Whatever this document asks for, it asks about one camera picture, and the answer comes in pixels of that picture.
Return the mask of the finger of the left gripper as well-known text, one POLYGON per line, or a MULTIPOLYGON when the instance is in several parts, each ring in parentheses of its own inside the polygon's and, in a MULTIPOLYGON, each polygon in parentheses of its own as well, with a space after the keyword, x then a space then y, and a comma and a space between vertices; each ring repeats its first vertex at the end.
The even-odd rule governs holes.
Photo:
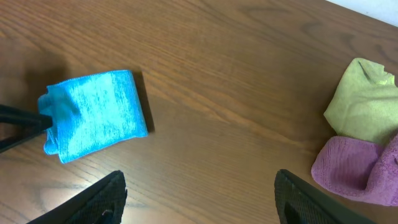
POLYGON ((30 139, 33 139, 41 134, 43 134, 44 131, 33 131, 29 133, 24 133, 18 136, 12 136, 6 139, 1 140, 1 153, 6 152, 7 150, 10 150, 13 147, 16 147, 30 139))
POLYGON ((44 114, 31 113, 6 105, 1 105, 1 122, 18 124, 21 126, 33 126, 45 130, 53 125, 52 118, 44 114))

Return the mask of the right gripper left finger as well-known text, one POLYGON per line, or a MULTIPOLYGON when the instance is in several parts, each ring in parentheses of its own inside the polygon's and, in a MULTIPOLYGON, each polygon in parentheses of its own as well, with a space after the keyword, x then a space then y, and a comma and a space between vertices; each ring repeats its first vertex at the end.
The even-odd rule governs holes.
POLYGON ((120 224, 126 199, 124 174, 116 170, 28 224, 120 224))

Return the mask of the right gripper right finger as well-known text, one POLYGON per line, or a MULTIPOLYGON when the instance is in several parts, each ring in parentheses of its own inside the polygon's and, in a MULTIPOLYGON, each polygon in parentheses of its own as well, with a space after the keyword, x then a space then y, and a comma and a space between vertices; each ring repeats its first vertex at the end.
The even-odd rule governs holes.
POLYGON ((274 193, 281 224, 375 224, 286 169, 276 173, 274 193))

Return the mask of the blue microfiber cloth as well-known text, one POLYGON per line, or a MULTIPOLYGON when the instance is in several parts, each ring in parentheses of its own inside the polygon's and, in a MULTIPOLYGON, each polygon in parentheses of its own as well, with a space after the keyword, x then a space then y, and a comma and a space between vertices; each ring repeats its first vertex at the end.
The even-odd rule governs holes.
POLYGON ((132 72, 114 70, 47 87, 40 114, 50 116, 44 152, 65 164, 121 141, 148 135, 132 72))

